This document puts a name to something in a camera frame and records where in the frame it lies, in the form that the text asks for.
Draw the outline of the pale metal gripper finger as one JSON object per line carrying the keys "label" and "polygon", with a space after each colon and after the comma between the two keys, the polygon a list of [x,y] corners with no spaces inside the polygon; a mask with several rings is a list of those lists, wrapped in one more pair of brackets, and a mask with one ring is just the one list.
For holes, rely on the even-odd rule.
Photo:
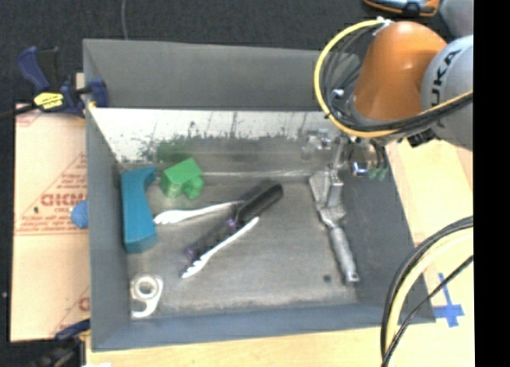
{"label": "pale metal gripper finger", "polygon": [[328,172],[317,171],[309,178],[313,200],[318,209],[324,207],[328,195]]}
{"label": "pale metal gripper finger", "polygon": [[343,180],[337,173],[330,173],[327,192],[327,207],[342,205]]}

